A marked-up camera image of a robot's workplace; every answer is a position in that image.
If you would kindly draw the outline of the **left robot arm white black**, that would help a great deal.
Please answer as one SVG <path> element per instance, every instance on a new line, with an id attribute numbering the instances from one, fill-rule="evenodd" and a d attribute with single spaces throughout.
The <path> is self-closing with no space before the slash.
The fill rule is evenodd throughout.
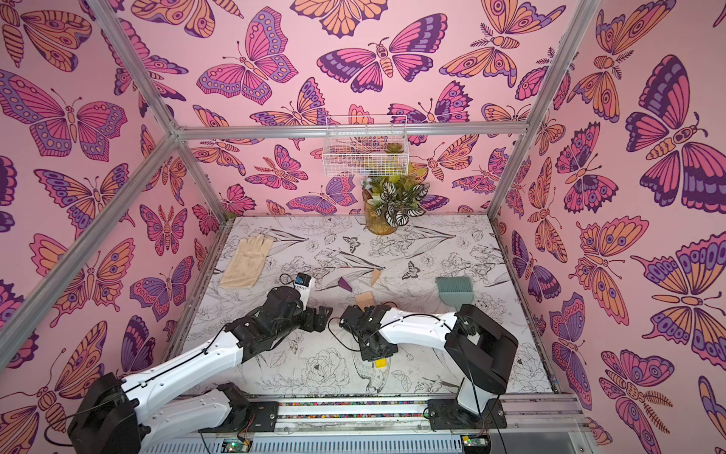
<path id="1" fill-rule="evenodd" d="M 198 397 L 189 389 L 273 350 L 297 329 L 321 332 L 328 306 L 307 306 L 308 291 L 277 287 L 258 308 L 226 325 L 204 344 L 140 373 L 109 373 L 90 386 L 67 435 L 77 453 L 143 453 L 201 429 L 242 428 L 249 401 L 227 383 Z"/>

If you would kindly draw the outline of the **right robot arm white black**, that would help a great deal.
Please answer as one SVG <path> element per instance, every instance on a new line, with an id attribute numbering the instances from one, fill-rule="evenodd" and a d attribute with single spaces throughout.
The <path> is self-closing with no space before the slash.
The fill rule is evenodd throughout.
<path id="1" fill-rule="evenodd" d="M 338 324 L 351 334 L 363 361 L 389 359 L 402 344 L 446 353 L 464 374 L 457 404 L 475 415 L 506 393 L 519 347 L 514 334 L 470 304 L 441 314 L 349 306 Z"/>

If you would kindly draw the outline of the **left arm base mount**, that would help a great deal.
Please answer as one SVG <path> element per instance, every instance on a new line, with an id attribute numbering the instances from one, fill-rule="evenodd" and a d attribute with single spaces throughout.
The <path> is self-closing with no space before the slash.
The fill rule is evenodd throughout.
<path id="1" fill-rule="evenodd" d="M 274 432 L 279 409 L 280 403 L 277 401 L 258 401 L 242 406 L 236 405 L 220 425 L 211 429 L 202 429 L 200 432 Z"/>

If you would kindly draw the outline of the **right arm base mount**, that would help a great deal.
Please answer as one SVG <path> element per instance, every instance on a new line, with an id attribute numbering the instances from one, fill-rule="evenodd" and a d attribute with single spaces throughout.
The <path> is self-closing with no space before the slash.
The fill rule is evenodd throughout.
<path id="1" fill-rule="evenodd" d="M 459 406 L 455 399 L 431 399 L 423 412 L 433 431 L 440 429 L 506 429 L 508 423 L 499 397 L 490 399 L 477 414 Z"/>

